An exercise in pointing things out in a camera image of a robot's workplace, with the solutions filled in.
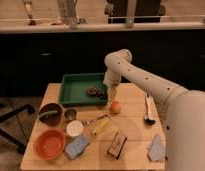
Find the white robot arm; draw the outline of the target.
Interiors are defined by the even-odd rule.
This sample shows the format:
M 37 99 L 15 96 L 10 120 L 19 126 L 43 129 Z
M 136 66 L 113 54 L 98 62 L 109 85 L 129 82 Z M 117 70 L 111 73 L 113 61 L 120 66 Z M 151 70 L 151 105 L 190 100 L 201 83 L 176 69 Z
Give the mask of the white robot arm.
M 205 171 L 205 92 L 189 90 L 131 61 L 128 49 L 107 54 L 104 83 L 116 87 L 125 77 L 166 108 L 166 171 Z

